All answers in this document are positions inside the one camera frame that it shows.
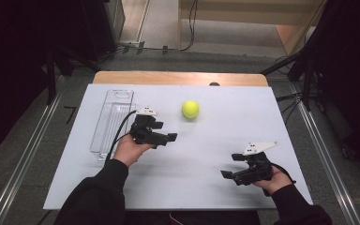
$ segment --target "transparent box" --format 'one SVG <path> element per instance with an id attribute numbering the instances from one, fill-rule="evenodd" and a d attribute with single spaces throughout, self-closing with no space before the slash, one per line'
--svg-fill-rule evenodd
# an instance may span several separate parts
<path id="1" fill-rule="evenodd" d="M 129 90 L 109 90 L 107 92 L 90 146 L 90 151 L 98 154 L 98 160 L 105 160 L 122 121 L 136 109 L 133 94 L 133 91 Z M 132 114 L 126 121 L 119 131 L 118 138 L 130 130 L 134 116 L 135 114 Z"/>

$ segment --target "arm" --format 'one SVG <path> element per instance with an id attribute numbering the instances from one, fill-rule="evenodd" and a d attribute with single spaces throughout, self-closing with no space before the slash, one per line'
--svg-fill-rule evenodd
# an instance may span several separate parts
<path id="1" fill-rule="evenodd" d="M 54 224 L 123 224 L 123 187 L 128 168 L 153 145 L 136 144 L 130 135 L 121 139 L 104 168 L 75 187 Z"/>
<path id="2" fill-rule="evenodd" d="M 319 205 L 309 205 L 289 177 L 273 167 L 271 181 L 259 181 L 254 185 L 266 189 L 276 204 L 281 224 L 332 224 L 329 215 Z"/>

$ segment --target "yellow ball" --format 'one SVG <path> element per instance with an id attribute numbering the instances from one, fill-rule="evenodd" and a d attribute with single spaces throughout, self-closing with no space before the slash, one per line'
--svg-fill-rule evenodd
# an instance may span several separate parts
<path id="1" fill-rule="evenodd" d="M 194 100 L 188 100 L 183 104 L 182 112 L 183 115 L 188 119 L 197 117 L 199 111 L 200 106 Z"/>

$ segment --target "wire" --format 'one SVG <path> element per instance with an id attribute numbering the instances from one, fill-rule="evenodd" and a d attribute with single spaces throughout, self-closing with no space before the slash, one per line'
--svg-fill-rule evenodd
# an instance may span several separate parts
<path id="1" fill-rule="evenodd" d="M 43 218 L 39 221 L 39 223 L 37 225 L 41 225 L 43 223 L 43 221 L 46 219 L 46 217 L 52 212 L 52 210 L 49 210 L 48 212 L 46 212 L 46 214 L 43 216 Z"/>
<path id="2" fill-rule="evenodd" d="M 171 220 L 173 220 L 175 223 L 177 223 L 178 225 L 184 225 L 183 223 L 181 223 L 179 220 L 175 219 L 174 217 L 172 217 L 172 212 L 169 212 L 169 218 Z"/>
<path id="3" fill-rule="evenodd" d="M 295 104 L 293 105 L 293 108 L 291 109 L 291 112 L 289 112 L 288 117 L 287 117 L 286 120 L 285 120 L 285 126 L 286 126 L 286 124 L 288 123 L 288 120 L 289 120 L 289 118 L 291 117 L 291 114 L 293 113 L 294 109 L 296 109 L 297 105 L 298 105 L 301 101 L 302 101 L 301 98 L 299 98 L 299 99 L 297 99 L 297 100 L 295 101 Z"/>
<path id="4" fill-rule="evenodd" d="M 281 111 L 280 113 L 283 115 L 286 111 L 288 111 L 297 101 L 297 99 L 295 99 L 291 105 L 289 105 L 288 107 L 286 107 L 283 111 Z"/>
<path id="5" fill-rule="evenodd" d="M 129 45 L 121 45 L 122 47 L 125 48 L 130 48 L 130 49 L 135 49 L 135 50 L 153 50 L 153 51 L 175 51 L 175 52 L 183 52 L 188 50 L 189 48 L 191 48 L 191 46 L 194 44 L 194 38 L 195 38 L 195 20 L 197 18 L 197 10 L 198 10 L 198 0 L 194 0 L 194 2 L 192 3 L 192 7 L 191 10 L 189 11 L 189 15 L 188 15 L 188 24 L 189 24 L 189 30 L 191 31 L 191 40 L 188 44 L 188 46 L 186 46 L 185 49 L 158 49 L 158 48 L 140 48 L 140 47 L 133 47 L 133 46 L 129 46 Z"/>
<path id="6" fill-rule="evenodd" d="M 318 72 L 314 72 L 311 77 L 311 88 L 315 89 L 317 93 L 320 95 L 322 93 L 320 87 L 318 86 L 318 82 L 320 81 L 321 77 Z"/>
<path id="7" fill-rule="evenodd" d="M 285 173 L 289 177 L 289 179 L 291 179 L 292 183 L 294 183 L 294 184 L 296 183 L 296 181 L 291 178 L 291 175 L 288 173 L 287 170 L 285 170 L 285 168 L 277 165 L 276 163 L 271 163 L 271 165 L 277 167 L 277 169 L 279 169 L 281 172 Z"/>
<path id="8" fill-rule="evenodd" d="M 290 98 L 294 98 L 294 97 L 301 97 L 303 93 L 301 92 L 297 92 L 288 96 L 284 96 L 284 97 L 276 97 L 277 102 L 286 100 L 286 99 L 290 99 Z"/>
<path id="9" fill-rule="evenodd" d="M 192 23 L 191 26 L 191 14 L 192 14 L 192 9 L 194 9 L 194 21 Z M 186 51 L 189 48 L 191 48 L 191 46 L 194 44 L 194 37 L 195 37 L 195 19 L 197 18 L 197 10 L 198 10 L 198 0 L 194 0 L 194 3 L 192 4 L 191 10 L 189 11 L 189 16 L 188 16 L 188 23 L 189 23 L 189 30 L 191 31 L 191 41 L 189 42 L 188 46 L 185 49 L 182 49 L 180 51 Z"/>
<path id="10" fill-rule="evenodd" d="M 115 52 L 111 52 L 109 53 L 108 55 L 105 56 L 105 58 L 103 60 L 101 60 L 100 62 L 97 63 L 97 65 L 101 65 L 102 63 L 104 63 L 105 61 L 107 61 L 107 59 L 109 59 L 111 56 L 113 56 L 114 54 L 116 53 L 120 53 L 121 51 L 123 51 L 125 48 L 121 48 L 121 49 L 117 49 Z M 77 63 L 74 63 L 74 61 L 76 60 L 73 60 L 71 62 L 72 66 L 74 68 L 84 68 L 85 65 L 80 65 L 80 64 L 77 64 Z"/>
<path id="11" fill-rule="evenodd" d="M 110 152 L 109 152 L 109 153 L 107 154 L 107 156 L 106 156 L 105 163 L 107 163 L 107 162 L 110 160 L 111 154 L 113 153 L 113 147 L 115 146 L 115 144 L 116 144 L 121 138 L 123 138 L 123 137 L 125 136 L 125 135 L 123 135 L 121 138 L 118 139 L 118 136 L 119 136 L 119 133 L 120 133 L 121 130 L 122 130 L 122 127 L 124 126 L 124 124 L 126 123 L 126 121 L 129 119 L 129 117 L 130 117 L 132 114 L 134 114 L 134 113 L 136 113 L 136 111 L 129 112 L 129 113 L 125 116 L 125 118 L 124 118 L 124 120 L 122 121 L 121 125 L 119 126 L 119 129 L 116 131 L 115 138 L 113 139 L 113 142 L 112 142 L 112 145 L 111 145 L 111 148 L 110 148 Z"/>
<path id="12" fill-rule="evenodd" d="M 276 61 L 274 62 L 274 65 L 275 65 L 275 64 L 277 63 L 277 61 L 278 61 L 279 59 L 281 59 L 281 58 L 286 58 L 286 59 L 288 59 L 289 63 L 292 62 L 291 60 L 289 60 L 289 58 L 288 58 L 287 55 L 284 55 L 284 56 L 280 56 L 279 58 L 277 58 Z M 280 72 L 280 73 L 282 73 L 282 74 L 284 74 L 284 75 L 288 75 L 288 73 L 282 72 L 282 71 L 279 70 L 279 69 L 277 69 L 277 71 Z"/>

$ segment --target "person's right hand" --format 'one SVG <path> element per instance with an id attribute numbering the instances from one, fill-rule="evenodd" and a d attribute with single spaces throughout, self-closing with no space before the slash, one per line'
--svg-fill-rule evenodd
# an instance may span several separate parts
<path id="1" fill-rule="evenodd" d="M 113 158 L 120 160 L 130 167 L 148 149 L 154 147 L 153 144 L 136 144 L 130 134 L 125 135 L 116 147 Z"/>
<path id="2" fill-rule="evenodd" d="M 277 167 L 273 166 L 273 178 L 270 181 L 262 180 L 258 181 L 256 183 L 253 183 L 253 185 L 266 189 L 270 195 L 273 195 L 274 192 L 277 190 L 291 185 L 292 181 L 289 179 L 289 177 L 281 172 Z"/>

